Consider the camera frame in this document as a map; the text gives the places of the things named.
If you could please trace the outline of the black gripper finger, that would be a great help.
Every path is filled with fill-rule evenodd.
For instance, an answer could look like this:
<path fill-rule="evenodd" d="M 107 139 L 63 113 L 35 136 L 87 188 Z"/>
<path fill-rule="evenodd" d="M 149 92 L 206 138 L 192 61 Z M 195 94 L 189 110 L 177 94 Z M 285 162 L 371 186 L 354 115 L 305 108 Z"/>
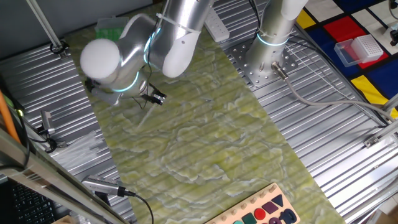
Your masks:
<path fill-rule="evenodd" d="M 158 95 L 158 96 L 165 96 L 158 88 L 156 88 L 153 84 L 149 84 L 149 93 L 150 95 Z"/>
<path fill-rule="evenodd" d="M 149 101 L 153 104 L 158 104 L 160 106 L 162 106 L 165 101 L 165 96 L 160 96 L 160 95 L 153 95 L 153 96 L 142 95 L 141 97 L 146 101 Z"/>

